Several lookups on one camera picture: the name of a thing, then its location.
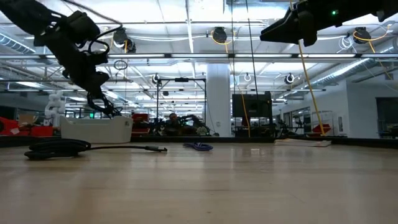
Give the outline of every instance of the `desk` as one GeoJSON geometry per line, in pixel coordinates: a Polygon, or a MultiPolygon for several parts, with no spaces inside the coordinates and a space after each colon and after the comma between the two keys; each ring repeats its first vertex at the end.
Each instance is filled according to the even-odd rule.
{"type": "Polygon", "coordinates": [[[0,223],[396,223],[396,150],[212,145],[52,161],[0,149],[0,223]]]}

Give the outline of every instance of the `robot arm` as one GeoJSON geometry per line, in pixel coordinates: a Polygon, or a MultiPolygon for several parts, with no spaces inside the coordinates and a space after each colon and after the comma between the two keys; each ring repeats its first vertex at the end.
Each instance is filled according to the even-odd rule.
{"type": "MultiPolygon", "coordinates": [[[[109,76],[96,71],[95,66],[108,62],[109,45],[98,40],[103,34],[86,13],[76,11],[67,17],[35,0],[0,0],[0,11],[16,26],[34,35],[35,46],[47,46],[51,50],[65,68],[63,75],[88,92],[91,107],[95,106],[92,98],[106,101],[101,85],[109,76]],[[87,42],[90,42],[88,50],[79,51],[87,42]],[[108,48],[105,52],[92,52],[94,42],[108,48]]],[[[104,113],[117,115],[118,111],[110,102],[105,102],[105,105],[108,108],[103,110],[104,113]]]]}
{"type": "Polygon", "coordinates": [[[269,42],[297,44],[304,40],[304,46],[317,41],[317,31],[327,27],[339,27],[343,22],[373,14],[379,22],[398,12],[396,0],[300,0],[288,9],[283,19],[261,32],[260,39],[269,42]]]}

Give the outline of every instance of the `white bin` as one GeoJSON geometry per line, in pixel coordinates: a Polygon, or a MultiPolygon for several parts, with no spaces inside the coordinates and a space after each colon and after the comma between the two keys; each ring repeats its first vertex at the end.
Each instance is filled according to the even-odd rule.
{"type": "Polygon", "coordinates": [[[77,119],[61,116],[63,139],[78,139],[90,143],[130,142],[132,119],[115,116],[113,119],[77,119]]]}

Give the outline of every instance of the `white column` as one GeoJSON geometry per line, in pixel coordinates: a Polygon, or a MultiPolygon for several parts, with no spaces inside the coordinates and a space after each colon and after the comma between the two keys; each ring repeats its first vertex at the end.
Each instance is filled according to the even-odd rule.
{"type": "Polygon", "coordinates": [[[229,85],[228,64],[207,65],[206,125],[220,134],[220,137],[231,137],[229,85]]]}

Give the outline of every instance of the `ceiling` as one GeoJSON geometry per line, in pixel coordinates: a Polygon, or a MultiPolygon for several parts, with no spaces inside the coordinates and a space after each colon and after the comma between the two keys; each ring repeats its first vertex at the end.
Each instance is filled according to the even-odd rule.
{"type": "MultiPolygon", "coordinates": [[[[70,15],[73,11],[79,10],[76,6],[65,4],[61,0],[41,0],[48,8],[64,15],[70,15]]],[[[288,1],[265,2],[259,4],[259,1],[249,0],[249,13],[246,11],[246,5],[240,4],[244,1],[234,0],[233,24],[231,23],[231,7],[224,5],[224,1],[214,0],[79,0],[82,5],[86,5],[99,13],[116,19],[124,24],[129,37],[135,42],[138,54],[154,53],[196,53],[196,54],[251,54],[252,49],[255,54],[296,54],[299,53],[297,45],[261,42],[259,34],[265,27],[271,25],[276,20],[284,16],[288,8],[288,1]],[[248,15],[251,20],[251,26],[248,25],[248,15]],[[215,43],[211,37],[206,34],[211,33],[214,27],[224,27],[227,35],[231,38],[235,33],[235,40],[225,45],[215,43]],[[193,42],[190,45],[189,33],[192,33],[193,42]]],[[[117,25],[106,21],[90,12],[88,15],[98,23],[102,31],[116,27],[117,25]]],[[[318,42],[310,47],[303,48],[304,53],[327,53],[344,54],[352,53],[354,47],[358,52],[368,52],[369,45],[353,44],[352,47],[344,49],[341,46],[342,37],[347,32],[352,33],[355,27],[364,26],[367,28],[373,38],[383,36],[386,33],[387,25],[391,25],[385,38],[373,42],[379,45],[384,41],[395,36],[398,25],[398,15],[394,15],[384,22],[380,23],[372,15],[357,18],[345,22],[341,27],[329,27],[318,32],[318,42]]],[[[13,25],[5,16],[0,15],[0,33],[7,35],[14,40],[36,50],[37,54],[50,54],[45,49],[35,48],[33,46],[32,36],[26,34],[18,27],[13,25]]],[[[104,41],[111,43],[111,36],[104,41]]],[[[124,50],[119,49],[112,44],[112,54],[123,54],[124,50]]],[[[15,50],[6,46],[0,46],[0,54],[19,54],[15,50]]],[[[6,60],[5,62],[21,67],[24,70],[38,75],[19,73],[20,79],[41,79],[49,76],[50,79],[62,80],[60,68],[57,65],[46,65],[39,60],[6,60]]],[[[111,74],[112,79],[118,79],[118,82],[108,82],[104,89],[141,89],[154,88],[152,78],[158,74],[161,78],[175,77],[193,77],[205,78],[207,75],[207,65],[214,63],[211,60],[173,60],[173,59],[134,59],[129,60],[131,64],[127,70],[118,71],[113,66],[98,67],[98,70],[111,74]]],[[[320,72],[338,64],[334,60],[313,61],[306,63],[306,67],[311,77],[320,72]]],[[[256,62],[253,64],[250,60],[237,60],[234,65],[234,72],[240,88],[254,88],[253,74],[254,70],[257,76],[257,85],[259,88],[282,88],[284,86],[284,77],[286,74],[293,74],[301,79],[296,79],[297,83],[303,82],[303,68],[300,61],[275,61],[275,62],[256,62]]],[[[0,73],[3,79],[11,79],[7,73],[0,73]]],[[[13,83],[12,88],[29,88],[29,86],[13,83]]],[[[76,86],[67,82],[45,83],[46,89],[63,88],[76,89],[76,86]]],[[[169,83],[167,88],[197,88],[198,91],[187,91],[185,93],[170,93],[169,98],[194,98],[203,97],[203,92],[197,83],[169,83]]],[[[69,93],[69,95],[83,97],[81,93],[69,93]]],[[[121,98],[135,103],[153,103],[150,97],[154,93],[143,93],[138,91],[117,92],[121,98]]]]}

